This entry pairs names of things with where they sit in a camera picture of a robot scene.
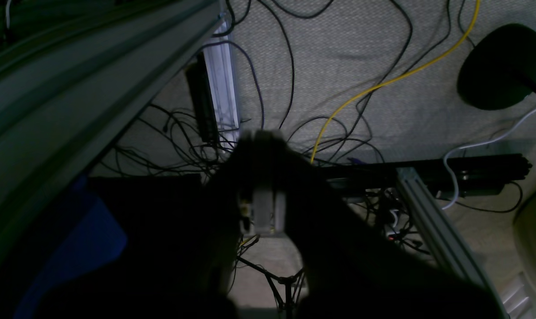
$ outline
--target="gray fabric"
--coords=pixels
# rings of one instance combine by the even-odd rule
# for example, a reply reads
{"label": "gray fabric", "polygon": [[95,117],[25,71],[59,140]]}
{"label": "gray fabric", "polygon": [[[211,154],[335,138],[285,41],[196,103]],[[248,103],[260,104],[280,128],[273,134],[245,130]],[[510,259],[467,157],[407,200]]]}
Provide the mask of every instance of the gray fabric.
{"label": "gray fabric", "polygon": [[[269,0],[263,1],[275,8]],[[315,12],[315,8],[321,8],[327,0],[280,2],[294,12],[306,14]],[[412,19],[414,36],[395,75],[442,38],[448,27],[444,1],[400,0],[399,3]],[[232,0],[232,4],[239,19],[247,0]],[[440,55],[461,37],[456,24],[460,4],[459,0],[453,0],[450,6],[450,37],[422,63]],[[474,0],[467,0],[462,15],[465,28],[473,9]],[[313,20],[298,20],[275,10],[288,31],[296,59],[296,92],[292,111],[283,127],[285,136],[309,117],[330,115],[351,96],[375,83],[401,50],[408,32],[403,16],[385,0],[336,0],[326,12]],[[508,23],[521,23],[536,30],[536,0],[483,0],[471,38],[477,43],[495,28]],[[251,56],[258,73],[266,105],[266,129],[276,129],[290,98],[290,56],[282,32],[274,17],[253,0],[250,14],[234,31],[234,40]],[[509,127],[515,119],[536,106],[534,95],[502,111],[480,111],[465,105],[456,92],[456,80],[461,64],[471,49],[470,44],[465,42],[429,69],[375,93],[365,116],[375,136],[372,142],[383,151],[387,161],[440,158],[456,145],[486,139],[499,129]],[[235,55],[241,117],[244,120],[252,119],[243,127],[258,129],[260,107],[252,75],[245,58],[238,52]],[[191,108],[188,95],[183,94],[187,94],[187,87],[183,75],[179,75],[158,95],[156,103],[168,109]],[[337,118],[349,126],[355,120],[355,115],[353,104]],[[165,117],[154,110],[147,111],[143,117],[158,128],[165,121]],[[292,145],[297,149],[311,147],[321,125],[323,121],[304,127],[294,136]],[[325,137],[341,134],[342,129],[332,124]],[[368,136],[363,123],[359,124],[355,135]],[[140,148],[156,163],[172,164],[177,158],[172,155],[171,146],[167,141],[158,139],[159,136],[138,123],[132,126],[120,145]],[[471,150],[468,156],[514,152],[523,153],[534,165],[527,180],[521,182],[525,195],[529,196],[536,190],[536,115],[502,143]],[[355,156],[367,162],[376,161],[375,154],[369,148],[361,148]],[[113,161],[113,154],[105,161]],[[95,174],[107,173],[100,168],[95,171]],[[489,209],[505,209],[513,206],[516,200],[517,190],[507,186],[499,196],[469,198],[462,202]],[[479,256],[497,289],[502,289],[521,271],[513,243],[513,214],[475,212],[458,206],[448,210],[448,214]],[[286,251],[283,248],[279,250],[281,253]],[[277,251],[278,248],[274,247],[263,255],[257,254],[254,262],[269,265],[273,263]],[[289,267],[289,272],[280,275],[291,275],[294,271],[295,266]],[[266,302],[271,303],[273,299],[266,287],[262,289],[263,293],[254,292],[254,298],[246,297],[254,289],[244,284],[246,273],[242,271],[239,274],[244,277],[237,277],[231,295],[248,307],[266,307]]]}

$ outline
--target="black cord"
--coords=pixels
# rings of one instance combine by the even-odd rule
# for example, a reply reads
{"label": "black cord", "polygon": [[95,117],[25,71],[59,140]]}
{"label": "black cord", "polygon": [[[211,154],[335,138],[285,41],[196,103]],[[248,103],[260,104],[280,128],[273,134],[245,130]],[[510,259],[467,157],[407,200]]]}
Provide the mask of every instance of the black cord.
{"label": "black cord", "polygon": [[110,165],[104,163],[103,161],[100,161],[100,165],[104,166],[106,169],[108,169],[110,171],[115,172],[116,174],[120,174],[120,175],[124,174],[124,176],[128,176],[128,177],[134,177],[135,176],[135,175],[130,175],[130,174],[126,174],[124,172],[118,171],[118,170],[110,167]]}
{"label": "black cord", "polygon": [[227,3],[227,9],[229,10],[229,14],[231,15],[231,25],[229,26],[228,30],[225,32],[221,32],[219,34],[213,34],[211,35],[211,38],[222,38],[223,36],[227,36],[231,34],[234,30],[235,19],[234,19],[234,10],[232,9],[231,2],[229,0],[226,1]]}
{"label": "black cord", "polygon": [[405,240],[400,240],[400,242],[401,242],[402,244],[408,246],[409,248],[412,248],[412,249],[415,250],[416,252],[419,252],[419,253],[422,253],[422,254],[431,256],[431,253],[428,252],[427,250],[423,250],[423,249],[417,248],[416,246],[410,244],[409,242],[407,242],[407,241],[405,241]]}
{"label": "black cord", "polygon": [[[390,66],[390,68],[388,69],[388,71],[382,76],[382,78],[378,81],[378,83],[376,83],[377,85],[382,83],[387,77],[388,75],[390,75],[390,73],[394,70],[394,68],[396,67],[396,65],[398,65],[398,63],[400,62],[400,60],[402,59],[402,56],[404,55],[404,53],[406,52],[407,48],[408,48],[408,45],[410,45],[410,41],[411,41],[411,37],[414,33],[414,25],[412,24],[411,22],[411,19],[410,17],[408,16],[407,12],[405,12],[404,8],[402,8],[397,2],[395,2],[395,0],[390,0],[390,2],[394,5],[394,7],[402,14],[402,16],[404,16],[404,19],[406,20],[406,23],[408,24],[408,28],[409,28],[409,31],[408,31],[408,36],[406,38],[406,42],[404,42],[404,45],[402,47],[402,50],[400,51],[400,53],[398,53],[398,56],[396,57],[396,59],[394,60],[394,62],[392,63],[392,65]],[[359,107],[359,104],[362,103],[364,101],[364,105],[362,107],[362,109],[358,112],[358,117],[356,118],[355,120],[355,123],[353,124],[353,126],[351,127],[351,130],[348,132],[347,136],[346,137],[349,137],[351,136],[351,134],[355,131],[357,125],[359,124],[359,121],[363,118],[363,113],[372,97],[372,95],[374,94],[374,92],[376,92],[377,90],[374,90],[370,93],[368,93],[367,95],[365,95],[364,97],[362,97],[356,104],[355,108],[357,109],[358,111],[358,107]],[[368,122],[366,122],[366,120],[364,120],[365,124],[367,125],[367,128],[368,128],[368,131],[369,131],[369,139],[368,141],[371,141],[372,139],[372,130],[371,130],[371,127],[370,125],[368,124]],[[339,148],[337,148],[337,150],[335,151],[335,153],[333,153],[333,155],[329,158],[329,160],[332,160],[333,157],[335,157],[339,152],[340,150],[342,149],[342,147],[344,146],[345,144],[345,141],[341,144],[341,146]]]}
{"label": "black cord", "polygon": [[303,287],[303,283],[304,283],[304,281],[305,281],[305,276],[306,276],[306,275],[305,275],[305,272],[304,272],[303,275],[301,276],[300,288],[299,288],[299,290],[298,290],[298,292],[297,292],[297,297],[296,297],[295,305],[297,305],[297,304],[299,303],[299,301],[300,301],[301,289],[302,289],[302,287]]}
{"label": "black cord", "polygon": [[278,129],[282,129],[282,125],[284,125],[284,122],[288,118],[288,115],[290,114],[290,111],[292,109],[293,94],[294,94],[295,86],[296,86],[296,67],[295,67],[295,62],[294,62],[294,58],[293,58],[292,45],[290,44],[290,39],[288,38],[288,34],[286,32],[286,29],[284,28],[284,24],[282,23],[282,21],[280,20],[280,18],[276,14],[276,12],[274,12],[274,10],[272,8],[270,8],[270,6],[265,4],[262,0],[258,0],[258,2],[260,2],[260,4],[262,6],[264,6],[266,9],[268,9],[268,11],[272,14],[272,16],[274,16],[274,18],[276,18],[276,21],[280,25],[280,29],[282,29],[282,33],[284,34],[284,38],[286,39],[286,45],[288,46],[288,51],[290,51],[290,59],[292,60],[292,92],[290,93],[290,105],[288,105],[288,109],[286,110],[286,115],[284,115],[284,118],[282,119],[282,121],[280,122],[280,126],[278,127]]}
{"label": "black cord", "polygon": [[117,149],[114,149],[114,159],[116,160],[116,167],[118,168],[118,171],[120,172],[120,177],[125,177],[124,172],[122,172],[122,168],[120,168],[120,161],[118,161]]}
{"label": "black cord", "polygon": [[327,10],[327,8],[329,8],[329,6],[331,6],[333,1],[334,0],[329,0],[329,2],[327,2],[327,4],[325,4],[325,6],[321,10],[319,10],[318,12],[315,12],[314,14],[310,14],[308,16],[301,16],[299,14],[293,13],[290,10],[284,8],[284,6],[282,6],[276,0],[272,0],[272,2],[276,5],[276,7],[280,8],[280,10],[282,10],[283,12],[289,14],[290,16],[293,16],[293,17],[298,18],[298,19],[313,19],[313,18],[316,18],[317,16],[319,16],[320,14],[325,12],[325,10]]}
{"label": "black cord", "polygon": [[[359,142],[359,145],[351,148],[349,151],[347,151],[346,153],[342,154],[339,158],[337,158],[337,160],[341,159],[342,157],[346,156],[347,154],[351,153],[352,151],[356,150],[357,148],[359,147],[362,147],[364,145],[368,145],[370,146],[375,152],[376,154],[378,154],[378,156],[380,157],[380,160],[385,163],[386,160],[384,159],[384,156],[382,154],[382,152],[380,152],[380,150],[378,148],[376,148],[374,145],[372,145],[371,143],[369,143],[368,140],[364,141],[364,140],[361,140],[361,139],[355,139],[353,137],[347,137],[347,138],[340,138],[340,139],[330,139],[330,140],[326,140],[326,141],[322,141],[319,143],[319,148],[317,149],[317,152],[322,152],[328,148],[331,148],[339,143],[342,143],[343,140],[345,141],[355,141],[355,142]],[[327,146],[324,146],[325,143],[332,143],[331,145],[327,145]],[[313,150],[313,147],[310,147],[309,149],[307,149],[306,151],[304,151],[304,155],[306,155],[306,153],[310,153],[311,151]]]}
{"label": "black cord", "polygon": [[[263,267],[262,265],[260,265],[259,263],[256,263],[255,266],[264,268],[264,267]],[[240,269],[240,268],[246,268],[246,267],[249,267],[249,266],[248,266],[248,265],[244,265],[244,266],[240,266],[240,267],[237,267],[237,268]]]}
{"label": "black cord", "polygon": [[252,5],[252,0],[248,0],[248,5],[246,6],[246,11],[244,12],[244,16],[240,20],[237,20],[234,22],[234,26],[237,26],[238,24],[241,24],[241,22],[244,21],[244,19],[248,16],[248,13],[250,12],[250,6]]}
{"label": "black cord", "polygon": [[[410,235],[410,234],[419,234],[419,232],[406,232],[406,233],[404,233],[404,236],[405,235]],[[403,236],[402,236],[401,232],[398,232],[397,234],[391,235],[390,237],[396,239],[398,237],[403,237]]]}
{"label": "black cord", "polygon": [[[514,212],[522,204],[522,200],[524,199],[524,191],[522,190],[522,186],[520,186],[518,183],[516,182],[510,182],[510,183],[518,188],[519,197],[518,197],[516,204],[512,208],[509,208],[507,210],[486,210],[485,208],[477,208],[477,207],[468,206],[468,205],[462,204],[461,202],[455,202],[455,204],[469,208],[471,210],[478,210],[479,212],[488,212],[488,213],[497,213],[497,214],[506,214],[506,213]],[[437,199],[444,200],[446,202],[449,201],[446,198],[437,198]]]}
{"label": "black cord", "polygon": [[[461,33],[465,34],[465,29],[463,28],[463,25],[461,24],[461,12],[463,12],[463,7],[465,6],[465,1],[463,0],[461,2],[461,7],[459,8],[459,14],[457,16],[457,24],[459,26],[459,30],[461,30]],[[473,46],[473,49],[475,48],[475,43],[467,36],[467,41]]]}
{"label": "black cord", "polygon": [[[304,121],[304,123],[302,123],[300,126],[296,127],[296,129],[294,129],[294,131],[292,132],[292,134],[290,135],[290,137],[288,137],[288,142],[290,141],[290,139],[292,139],[292,137],[302,128],[304,127],[305,125],[307,125],[308,123],[311,123],[312,121],[316,121],[316,120],[326,120],[328,119],[329,117],[324,117],[324,116],[320,116],[320,117],[312,117],[306,121]],[[338,119],[335,119],[335,118],[332,118],[331,119],[332,121],[335,121],[337,123],[339,123],[339,125],[341,125],[341,127],[343,128],[344,132],[345,132],[345,135],[347,134],[347,127],[345,126],[345,124],[341,121],[339,121]]]}
{"label": "black cord", "polygon": [[[205,174],[207,174],[207,176],[211,176],[211,173],[209,172],[209,169],[207,169],[207,163],[203,163],[203,162],[205,162],[205,160],[203,158],[200,158],[197,155],[196,156],[197,161],[193,161],[191,159],[191,155],[186,153],[185,151],[183,151],[181,149],[181,147],[179,147],[179,145],[177,145],[170,136],[165,135],[162,131],[160,131],[159,129],[157,129],[156,127],[154,127],[153,125],[151,125],[150,123],[146,122],[143,119],[138,118],[138,121],[141,121],[142,123],[148,125],[151,129],[153,129],[154,131],[156,131],[157,133],[159,133],[160,135],[165,137],[168,141],[170,141],[171,145],[174,147],[174,150],[177,152],[177,155],[181,159],[183,159],[186,163],[188,163],[190,165],[193,165],[193,166],[196,166],[196,167],[199,167],[201,169],[200,171],[193,171],[193,172],[204,172]],[[167,170],[167,171],[176,172],[175,170],[165,169],[165,168],[157,166],[157,165],[154,167],[154,169],[161,169],[161,170]]]}
{"label": "black cord", "polygon": [[[405,14],[405,12],[404,12],[403,10],[402,10],[402,14],[404,14],[404,17],[407,17],[407,14]],[[404,70],[404,72],[403,72],[402,74],[406,74],[406,73],[408,73],[408,72],[409,72],[409,71],[410,71],[416,64],[418,64],[422,59],[424,59],[424,57],[426,57],[426,55],[428,55],[428,53],[430,53],[432,50],[434,50],[434,49],[437,48],[439,45],[441,45],[442,43],[444,43],[444,42],[447,40],[447,38],[449,38],[449,35],[451,34],[450,0],[447,0],[447,1],[446,1],[446,14],[447,14],[447,21],[448,21],[448,30],[447,30],[447,33],[445,34],[445,36],[444,36],[441,40],[439,40],[438,42],[436,42],[434,45],[432,45],[429,49],[427,49],[424,53],[422,53],[422,55],[421,55],[420,57],[418,57],[418,59],[417,59],[416,61],[414,61],[414,62],[413,62],[413,63],[412,63],[406,70]],[[365,97],[362,97],[362,98],[357,102],[355,108],[357,109],[357,111],[359,111],[359,110],[358,110],[358,105],[359,105],[360,103],[362,103],[363,100],[366,99],[366,100],[365,100],[365,104],[363,105],[362,109],[359,111],[359,116],[360,116],[361,118],[363,118],[363,113],[364,113],[365,110],[366,110],[366,107],[367,107],[367,105],[368,105],[368,103],[369,103],[369,100],[370,100],[370,97],[372,96],[372,93],[374,93],[374,92],[376,92],[376,91],[377,91],[377,89],[374,90],[373,92],[369,93],[369,94],[366,95]],[[369,139],[369,141],[370,141],[370,140],[372,139],[372,132],[371,132],[371,130],[370,130],[370,126],[368,125],[368,123],[366,123],[366,124],[367,124],[367,128],[369,129],[369,133],[371,134],[371,138]]]}
{"label": "black cord", "polygon": [[122,154],[126,158],[130,159],[131,161],[133,161],[133,162],[135,162],[135,163],[137,163],[137,164],[139,164],[141,166],[146,167],[148,170],[150,170],[150,169],[158,170],[158,172],[152,173],[150,175],[157,175],[157,174],[160,174],[161,172],[166,172],[166,171],[168,171],[168,172],[176,172],[176,173],[179,173],[179,172],[201,172],[201,170],[188,170],[188,169],[180,170],[183,167],[194,166],[191,163],[187,163],[187,164],[184,164],[184,165],[170,166],[170,167],[161,167],[161,166],[158,166],[158,165],[152,163],[148,159],[140,156],[139,154],[137,154],[134,151],[125,150],[125,149],[122,149],[121,147],[117,147],[117,146],[115,146],[114,149],[116,149],[116,151],[118,151],[120,154]]}
{"label": "black cord", "polygon": [[360,207],[360,208],[364,208],[365,210],[367,210],[368,208],[366,208],[365,206],[363,206],[362,204],[359,204],[358,202],[354,202],[353,204],[355,204],[356,206]]}
{"label": "black cord", "polygon": [[296,298],[297,289],[299,288],[299,284],[300,284],[301,278],[302,278],[304,275],[305,275],[305,272],[303,272],[303,273],[300,275],[300,277],[299,277],[299,279],[298,279],[298,281],[297,281],[297,285],[296,285],[296,287],[293,289],[292,300],[294,300],[294,299]]}
{"label": "black cord", "polygon": [[232,287],[234,286],[234,281],[236,281],[236,270],[238,269],[238,259],[234,262],[234,276],[233,276],[233,282],[231,283],[231,287],[227,291],[227,295],[231,292]]}

